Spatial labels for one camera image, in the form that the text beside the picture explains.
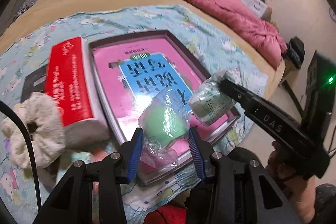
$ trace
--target silver bolt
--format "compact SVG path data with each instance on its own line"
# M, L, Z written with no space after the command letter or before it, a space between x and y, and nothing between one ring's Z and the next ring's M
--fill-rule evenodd
M259 162L257 160L251 160L250 161L250 165L252 165L253 167L258 167L259 166Z
M221 152L213 152L212 153L212 156L215 158L215 159L220 159L222 157L222 153Z
M118 153L118 152L113 152L112 154L111 154L111 158L113 158L113 159L118 159L118 158L120 158L120 153Z
M83 161L82 161L82 160L76 160L76 161L73 163L74 167L80 167L80 166L82 166L82 164L83 164Z

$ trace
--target green sponge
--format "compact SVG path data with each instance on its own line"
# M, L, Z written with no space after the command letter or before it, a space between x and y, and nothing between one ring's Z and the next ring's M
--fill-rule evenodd
M148 138L159 142L161 147L187 133L184 121L171 108L152 106L150 111L144 119L142 128Z

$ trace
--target hand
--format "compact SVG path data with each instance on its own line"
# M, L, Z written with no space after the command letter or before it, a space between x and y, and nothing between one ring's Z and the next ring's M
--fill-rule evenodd
M277 178L284 179L295 173L295 170L288 165L278 162L277 153L279 143L273 141L272 146L275 150L271 153L266 166L267 172L275 180ZM289 197L293 209L303 223L309 223L315 215L315 177L309 180L304 180L302 176L295 176L294 178L284 182L293 194Z

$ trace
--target pink comforter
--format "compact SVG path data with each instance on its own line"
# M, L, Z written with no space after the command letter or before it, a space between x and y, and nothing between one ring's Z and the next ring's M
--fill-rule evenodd
M287 46L275 27L259 19L240 0L186 0L228 25L251 44L273 68L280 65Z

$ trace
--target white scrunchie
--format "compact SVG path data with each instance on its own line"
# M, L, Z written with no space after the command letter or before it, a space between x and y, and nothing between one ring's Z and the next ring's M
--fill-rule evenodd
M27 124L37 125L33 133L33 150L36 166L45 168L56 160L65 149L64 127L54 100L41 92L33 92L14 111L27 128ZM1 131L10 141L10 161L18 167L30 168L26 142L21 131L9 118L1 123Z

